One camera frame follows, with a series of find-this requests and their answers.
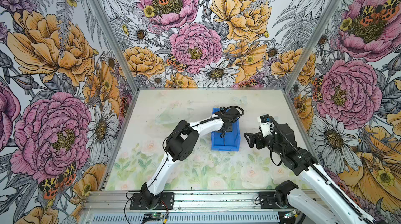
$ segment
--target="floral table surface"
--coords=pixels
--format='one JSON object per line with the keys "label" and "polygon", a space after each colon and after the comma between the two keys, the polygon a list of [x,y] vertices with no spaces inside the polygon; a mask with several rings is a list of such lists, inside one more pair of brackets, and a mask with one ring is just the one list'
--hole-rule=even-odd
{"label": "floral table surface", "polygon": [[[280,90],[141,91],[128,129],[113,165],[106,190],[138,190],[149,180],[163,158],[162,140],[177,122],[204,119],[211,108],[241,106],[240,132],[258,132],[256,117],[277,115],[294,130],[298,146],[305,147]],[[268,149],[250,149],[241,137],[238,152],[211,150],[211,135],[201,137],[192,154],[171,174],[166,190],[272,189],[292,180],[309,188],[284,166],[270,160]]]}

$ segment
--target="black bracket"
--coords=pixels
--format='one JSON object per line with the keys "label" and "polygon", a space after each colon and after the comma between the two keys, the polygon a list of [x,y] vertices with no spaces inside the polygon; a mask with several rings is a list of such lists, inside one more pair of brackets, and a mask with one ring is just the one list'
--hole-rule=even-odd
{"label": "black bracket", "polygon": [[[152,210],[166,210],[166,206],[161,203],[164,201],[167,205],[167,209],[171,210],[174,206],[174,193],[164,193],[160,195],[159,203]],[[131,204],[129,210],[148,210],[145,200],[142,198],[141,193],[135,193],[132,195]]]}
{"label": "black bracket", "polygon": [[260,207],[262,209],[281,209],[275,202],[274,194],[274,191],[259,192]]}

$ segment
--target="blue bin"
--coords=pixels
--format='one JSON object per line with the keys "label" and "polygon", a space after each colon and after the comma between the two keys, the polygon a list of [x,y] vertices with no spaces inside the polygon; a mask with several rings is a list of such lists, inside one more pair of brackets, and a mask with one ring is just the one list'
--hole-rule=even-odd
{"label": "blue bin", "polygon": [[[215,113],[220,109],[213,107]],[[241,141],[241,134],[239,132],[239,121],[233,124],[233,131],[225,133],[224,138],[220,137],[221,133],[212,132],[212,150],[218,151],[238,151],[239,143]]]}

